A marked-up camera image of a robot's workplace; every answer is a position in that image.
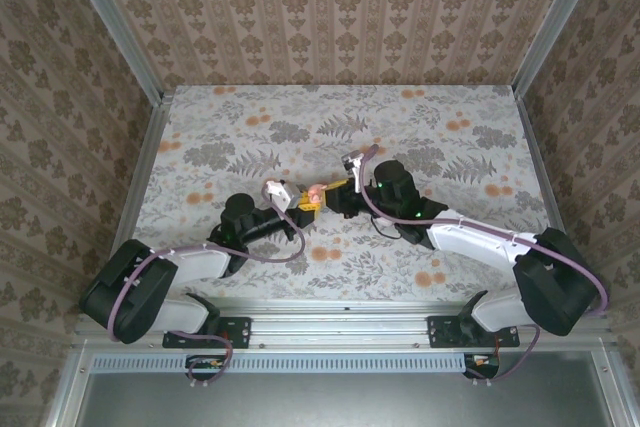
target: wall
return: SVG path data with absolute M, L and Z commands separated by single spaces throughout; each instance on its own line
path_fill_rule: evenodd
M 507 84 L 552 0 L 117 0 L 177 84 Z
M 46 412 L 148 113 L 89 0 L 0 0 L 0 426 Z
M 580 0 L 525 96 L 569 233 L 640 382 L 640 0 Z

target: cable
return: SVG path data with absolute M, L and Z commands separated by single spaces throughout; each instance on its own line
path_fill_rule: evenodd
M 373 228 L 376 229 L 376 232 L 378 232 L 381 236 L 386 237 L 387 239 L 398 240 L 398 239 L 402 238 L 401 235 L 399 235 L 398 237 L 393 237 L 391 235 L 387 235 L 387 234 L 381 232 L 380 228 L 376 225 L 375 221 L 373 220 L 373 215 L 371 216 L 371 225 L 373 225 Z
M 287 262 L 291 262 L 292 260 L 295 260 L 298 257 L 300 257 L 303 254 L 304 249 L 306 247 L 306 242 L 304 240 L 304 232 L 302 232 L 302 229 L 298 227 L 295 224 L 295 222 L 289 218 L 289 216 L 287 216 L 282 210 L 280 210 L 280 208 L 275 203 L 271 201 L 271 199 L 267 194 L 266 184 L 262 187 L 261 194 L 262 194 L 262 198 L 271 206 L 271 208 L 273 208 L 273 210 L 275 210 L 278 213 L 278 215 L 293 228 L 296 234 L 298 234 L 298 237 L 300 238 L 300 249 L 298 250 L 298 252 L 284 259 L 270 259 L 268 257 L 252 255 L 249 253 L 240 252 L 239 250 L 233 250 L 227 247 L 222 247 L 216 244 L 188 245 L 184 247 L 176 247 L 175 249 L 164 249 L 164 250 L 153 252 L 151 255 L 146 257 L 142 262 L 140 262 L 140 264 L 133 270 L 133 272 L 125 282 L 124 286 L 122 287 L 122 290 L 118 294 L 118 297 L 116 298 L 115 302 L 113 303 L 113 307 L 111 308 L 111 312 L 109 313 L 109 320 L 107 322 L 107 332 L 109 334 L 109 338 L 114 342 L 118 342 L 119 339 L 115 335 L 114 327 L 116 323 L 116 317 L 118 316 L 118 311 L 122 306 L 122 302 L 124 301 L 124 298 L 126 297 L 127 293 L 131 289 L 131 286 L 134 284 L 136 279 L 140 276 L 142 271 L 154 259 L 157 259 L 158 257 L 161 257 L 163 255 L 169 255 L 169 254 L 190 254 L 190 253 L 201 252 L 201 251 L 217 251 L 217 252 L 224 252 L 231 255 L 237 255 L 239 257 L 246 257 L 247 259 L 257 260 L 258 262 L 269 262 L 273 264 L 284 264 Z
M 507 379 L 507 378 L 511 377 L 515 373 L 515 371 L 518 370 L 522 366 L 524 361 L 527 360 L 527 357 L 529 357 L 529 355 L 531 355 L 531 352 L 533 351 L 533 348 L 536 346 L 536 344 L 538 343 L 538 340 L 540 339 L 540 327 L 538 327 L 535 324 L 532 325 L 532 327 L 534 329 L 536 329 L 536 333 L 533 336 L 533 340 L 529 344 L 529 347 L 527 347 L 527 350 L 524 351 L 524 354 L 522 354 L 522 357 L 520 357 L 518 359 L 518 362 L 516 362 L 515 365 L 513 367 L 511 367 L 509 370 L 507 370 L 504 374 L 497 375 L 493 379 L 487 379 L 480 372 L 478 372 L 476 370 L 473 370 L 473 369 L 470 369 L 468 367 L 467 367 L 467 372 L 469 372 L 472 375 L 475 375 L 479 379 L 486 380 L 487 384 L 489 384 L 490 382 L 495 382 L 497 380 L 504 380 L 504 379 Z
M 366 166 L 367 162 L 369 160 L 371 160 L 374 155 L 376 155 L 376 152 L 378 152 L 378 144 L 373 144 L 371 147 L 369 147 L 369 150 L 367 150 L 367 152 L 364 154 L 364 157 L 362 158 L 362 161 L 361 161 L 361 164 L 360 164 L 360 185 L 365 185 L 365 166 Z M 396 224 L 403 224 L 403 225 L 442 225 L 442 224 L 447 224 L 447 225 L 458 225 L 458 226 L 461 226 L 461 227 L 469 227 L 471 229 L 475 229 L 475 230 L 478 230 L 480 232 L 485 232 L 487 234 L 495 235 L 496 237 L 500 237 L 501 239 L 504 239 L 504 240 L 510 240 L 510 241 L 518 243 L 520 245 L 524 245 L 526 247 L 529 247 L 530 249 L 537 250 L 538 252 L 540 252 L 542 254 L 545 254 L 546 256 L 551 257 L 551 258 L 553 258 L 555 260 L 558 260 L 558 261 L 568 265 L 572 269 L 577 270 L 580 274 L 584 275 L 587 279 L 589 279 L 589 281 L 591 281 L 591 283 L 598 290 L 598 295 L 600 296 L 600 305 L 596 309 L 594 309 L 594 310 L 592 310 L 590 312 L 591 315 L 601 314 L 607 308 L 607 305 L 609 303 L 609 297 L 608 297 L 607 291 L 605 290 L 605 288 L 602 285 L 602 283 L 596 278 L 595 275 L 593 275 L 591 272 L 589 272 L 585 267 L 583 267 L 582 265 L 578 264 L 574 260 L 572 260 L 572 259 L 570 259 L 568 257 L 565 257 L 562 254 L 559 254 L 557 252 L 554 252 L 553 250 L 547 249 L 546 247 L 538 245 L 535 242 L 530 242 L 530 241 L 528 241 L 526 239 L 521 239 L 519 237 L 512 236 L 511 234 L 502 232 L 501 230 L 494 229 L 494 228 L 488 227 L 486 225 L 477 224 L 475 222 L 470 222 L 470 221 L 464 220 L 464 219 L 432 219 L 432 220 L 397 219 L 395 217 L 391 217 L 390 215 L 385 214 L 383 211 L 378 209 L 373 204 L 373 202 L 371 201 L 369 196 L 367 195 L 367 190 L 366 189 L 362 189 L 362 198 L 364 199 L 364 201 L 367 203 L 369 208 L 375 214 L 377 214 L 378 216 L 380 216 L 382 218 L 390 220 L 390 221 L 392 221 L 392 222 L 394 222 Z
M 172 331 L 171 332 L 173 335 L 177 335 L 179 337 L 184 337 L 185 339 L 192 339 L 192 340 L 215 340 L 216 342 L 220 342 L 221 344 L 224 344 L 226 351 L 227 351 L 227 355 L 225 356 L 224 362 L 222 364 L 222 366 L 220 367 L 220 369 L 218 370 L 218 372 L 216 372 L 213 377 L 211 377 L 210 379 L 204 380 L 204 381 L 200 381 L 197 380 L 194 376 L 193 376 L 193 368 L 199 364 L 200 362 L 202 362 L 203 359 L 202 357 L 199 359 L 194 360 L 193 362 L 191 362 L 191 364 L 189 364 L 189 368 L 187 370 L 187 377 L 189 377 L 189 380 L 191 381 L 191 387 L 195 386 L 197 383 L 200 383 L 202 385 L 204 385 L 205 387 L 210 383 L 210 382 L 215 382 L 216 380 L 218 380 L 222 374 L 224 374 L 224 372 L 229 368 L 229 365 L 231 365 L 231 359 L 233 358 L 233 345 L 231 344 L 231 342 L 229 342 L 229 340 L 225 339 L 224 337 L 219 337 L 217 335 L 199 335 L 199 334 L 188 334 L 186 332 L 181 332 L 181 331 Z

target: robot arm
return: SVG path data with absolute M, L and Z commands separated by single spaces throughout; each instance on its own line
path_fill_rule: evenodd
M 374 170 L 375 184 L 360 185 L 363 155 L 353 152 L 342 161 L 354 178 L 322 186 L 321 203 L 310 201 L 307 192 L 296 186 L 270 182 L 267 192 L 272 202 L 286 211 L 300 227 L 311 224 L 323 204 L 345 218 L 360 212 L 378 217 L 363 198 L 363 192 L 386 215 L 395 219 L 447 220 L 447 224 L 393 224 L 400 236 L 432 250 L 466 255 L 513 276 L 517 287 L 497 292 L 478 292 L 462 309 L 456 328 L 439 332 L 440 339 L 451 338 L 451 345 L 480 345 L 493 339 L 493 332 L 505 327 L 535 323 L 556 334 L 567 335 L 597 295 L 595 286 L 583 275 L 527 246 L 513 241 L 517 236 L 586 265 L 567 236 L 548 228 L 542 234 L 512 233 L 510 240 L 463 225 L 463 217 L 447 205 L 421 197 L 413 177 L 397 160 L 382 162 Z M 486 225 L 475 222 L 475 225 Z M 234 194 L 227 200 L 220 225 L 208 241 L 220 247 L 247 253 L 248 244 L 275 232 L 292 240 L 295 231 L 273 208 L 257 209 L 247 194 Z M 80 301 L 81 309 L 107 327 L 115 300 L 123 283 L 151 250 L 136 241 L 127 241 L 109 260 Z M 215 307 L 191 296 L 198 303 L 165 301 L 169 289 L 178 284 L 204 278 L 228 277 L 237 272 L 246 257 L 214 250 L 190 253 L 171 252 L 149 263 L 144 275 L 135 281 L 116 316 L 115 336 L 124 343 L 134 342 L 147 331 L 181 330 L 187 333 L 215 332 Z
M 363 154 L 352 152 L 343 157 L 343 165 L 360 178 Z M 463 225 L 464 217 L 448 206 L 420 197 L 413 178 L 397 160 L 382 162 L 374 170 L 375 185 L 361 186 L 382 212 L 399 219 L 447 220 L 447 224 L 394 224 L 400 236 L 432 250 L 465 255 L 512 276 L 517 287 L 496 292 L 479 292 L 460 314 L 467 332 L 497 332 L 505 327 L 537 324 L 555 335 L 568 335 L 578 319 L 597 296 L 593 283 L 582 274 L 513 241 L 516 237 L 541 245 L 586 265 L 563 232 L 547 228 L 542 234 L 515 233 L 473 221 L 481 229 Z M 377 217 L 356 194 L 352 184 L 327 191 L 327 206 L 346 218 L 359 212 Z M 498 236 L 482 231 L 498 231 Z

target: table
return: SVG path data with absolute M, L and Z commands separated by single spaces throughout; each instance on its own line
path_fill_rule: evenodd
M 152 247 L 202 242 L 231 194 L 268 179 L 311 185 L 345 177 L 340 157 L 377 142 L 423 195 L 515 231 L 547 226 L 540 186 L 509 86 L 181 86 L 175 92 L 134 237 Z M 496 269 L 378 235 L 367 216 L 325 209 L 305 255 L 248 261 L 228 279 L 182 292 L 208 297 L 461 301 L 510 286 Z M 250 246 L 286 257 L 284 234 Z

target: metal panel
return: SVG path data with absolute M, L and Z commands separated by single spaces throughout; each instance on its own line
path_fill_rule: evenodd
M 506 363 L 513 355 L 503 356 Z M 460 374 L 96 375 L 79 426 L 612 426 L 589 353 L 534 354 L 491 387 Z

